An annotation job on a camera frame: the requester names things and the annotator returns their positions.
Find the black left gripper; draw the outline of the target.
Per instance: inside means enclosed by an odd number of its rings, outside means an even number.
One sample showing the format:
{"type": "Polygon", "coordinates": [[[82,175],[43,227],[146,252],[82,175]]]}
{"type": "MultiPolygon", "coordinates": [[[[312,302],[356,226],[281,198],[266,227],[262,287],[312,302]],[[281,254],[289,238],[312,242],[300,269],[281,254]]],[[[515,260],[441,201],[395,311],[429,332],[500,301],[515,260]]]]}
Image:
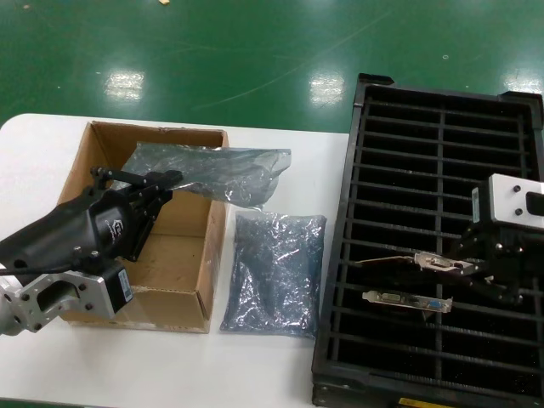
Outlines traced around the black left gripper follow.
{"type": "Polygon", "coordinates": [[[1,241],[1,264],[8,270],[59,272],[100,258],[136,262],[162,207],[184,176],[180,171],[138,175],[92,167],[98,190],[77,198],[1,241]]]}

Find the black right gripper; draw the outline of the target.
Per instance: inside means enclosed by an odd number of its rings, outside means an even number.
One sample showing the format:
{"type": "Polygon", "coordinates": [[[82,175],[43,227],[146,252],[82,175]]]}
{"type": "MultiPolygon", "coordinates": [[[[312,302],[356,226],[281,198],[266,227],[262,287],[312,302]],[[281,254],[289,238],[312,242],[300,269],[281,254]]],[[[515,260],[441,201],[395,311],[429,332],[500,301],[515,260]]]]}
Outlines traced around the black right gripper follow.
{"type": "Polygon", "coordinates": [[[543,276],[543,228],[493,221],[472,223],[458,240],[450,276],[484,298],[519,305],[518,286],[497,284],[494,276],[543,276]]]}

